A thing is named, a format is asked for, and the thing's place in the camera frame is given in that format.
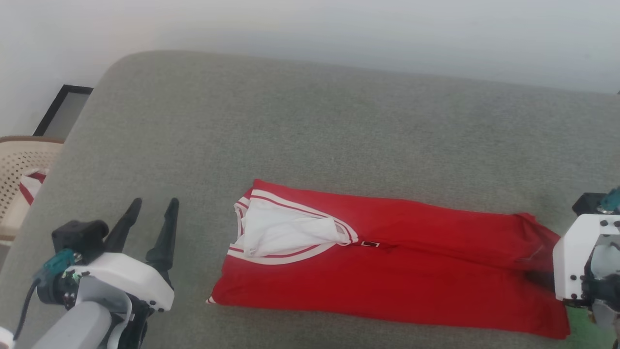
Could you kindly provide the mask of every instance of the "black cable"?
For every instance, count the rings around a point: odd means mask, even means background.
[[[16,342],[19,338],[20,333],[22,333],[22,328],[24,327],[24,322],[26,321],[26,313],[28,312],[28,305],[30,304],[30,298],[32,298],[32,294],[37,289],[37,285],[41,280],[36,279],[32,282],[32,286],[28,290],[28,294],[26,294],[26,300],[24,301],[24,306],[22,308],[22,316],[19,318],[19,324],[17,324],[17,330],[15,330],[15,335],[13,335],[13,342]]]

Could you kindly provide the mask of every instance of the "teal connector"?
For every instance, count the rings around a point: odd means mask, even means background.
[[[620,187],[612,189],[607,196],[601,200],[601,208],[605,211],[613,212],[620,207]]]
[[[34,275],[33,279],[40,280],[39,286],[45,286],[54,276],[61,274],[66,268],[75,264],[76,259],[73,251],[66,248],[45,262],[41,269]]]

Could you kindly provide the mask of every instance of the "red stripe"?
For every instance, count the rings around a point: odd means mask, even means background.
[[[289,208],[289,209],[294,209],[294,210],[297,210],[297,211],[301,211],[303,213],[318,215],[319,217],[327,218],[326,215],[322,215],[322,214],[318,214],[318,213],[314,213],[314,212],[309,212],[309,211],[306,211],[306,210],[298,209],[297,207],[293,207],[293,206],[288,206],[288,205],[280,204],[279,202],[276,202],[276,201],[271,200],[271,199],[269,199],[267,197],[264,197],[264,196],[252,195],[251,197],[253,197],[253,198],[255,197],[256,199],[267,200],[267,201],[272,202],[272,203],[274,203],[276,205],[279,205],[279,206],[282,206],[282,207],[286,207],[286,208]],[[347,231],[347,235],[349,236],[349,241],[353,242],[353,236],[348,231],[347,227],[344,226],[344,225],[342,225],[342,227]]]
[[[41,182],[41,184],[43,184],[43,181],[45,180],[45,175],[39,172],[31,173],[27,177],[34,178],[37,181]]]
[[[22,192],[22,195],[26,198],[26,201],[28,201],[28,205],[32,205],[32,202],[35,200],[35,198],[32,197],[28,189],[26,189],[26,187],[22,183],[19,183],[19,191]]]
[[[312,250],[315,247],[318,247],[318,245],[310,246],[308,248],[304,248],[301,251],[297,251],[295,253],[290,253],[288,255],[267,255],[267,256],[264,256],[263,258],[285,258],[285,257],[292,257],[292,256],[296,256],[296,255],[302,254],[304,252],[308,252],[309,250]],[[238,249],[236,247],[229,247],[228,249],[232,250],[232,251],[243,252],[243,250],[240,250],[240,249]]]

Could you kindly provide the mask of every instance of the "folded shirt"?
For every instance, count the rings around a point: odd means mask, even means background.
[[[234,205],[237,241],[209,304],[317,310],[563,339],[559,237],[529,214],[457,211],[260,180]]]

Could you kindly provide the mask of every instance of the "couch cushion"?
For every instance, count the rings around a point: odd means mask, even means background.
[[[139,196],[125,253],[143,259],[178,197],[176,297],[151,317],[148,348],[592,347],[600,333],[583,311],[557,342],[205,300],[236,236],[233,204],[254,178],[529,212],[563,233],[581,193],[618,185],[619,116],[614,95],[193,52],[129,56],[96,86],[5,261],[0,325],[14,330],[31,275],[53,254],[53,229],[113,224]],[[20,344],[63,313],[34,300]]]

